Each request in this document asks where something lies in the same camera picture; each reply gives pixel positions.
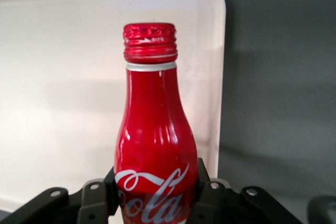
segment gray background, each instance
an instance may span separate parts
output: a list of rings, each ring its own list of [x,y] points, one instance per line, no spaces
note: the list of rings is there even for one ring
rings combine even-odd
[[[219,177],[301,221],[336,195],[336,0],[226,0]]]

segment white ring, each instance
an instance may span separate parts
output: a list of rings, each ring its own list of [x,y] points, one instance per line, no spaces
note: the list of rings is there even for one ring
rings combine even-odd
[[[176,68],[175,61],[160,64],[137,64],[128,62],[126,69],[137,72],[156,72]]]

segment coca-cola bottle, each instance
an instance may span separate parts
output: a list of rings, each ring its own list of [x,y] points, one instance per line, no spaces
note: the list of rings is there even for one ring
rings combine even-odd
[[[197,153],[177,87],[175,27],[124,27],[127,100],[114,175],[125,224],[184,223],[197,183]]]

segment bottle cap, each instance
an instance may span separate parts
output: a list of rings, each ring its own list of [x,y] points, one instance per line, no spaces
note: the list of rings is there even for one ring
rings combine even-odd
[[[170,23],[134,23],[124,26],[126,61],[157,64],[177,59],[175,26]]]

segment plastic tray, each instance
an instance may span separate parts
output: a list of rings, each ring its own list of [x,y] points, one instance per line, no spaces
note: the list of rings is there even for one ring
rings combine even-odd
[[[183,107],[216,177],[224,0],[0,0],[0,22],[0,209],[113,166],[130,22],[176,25]]]

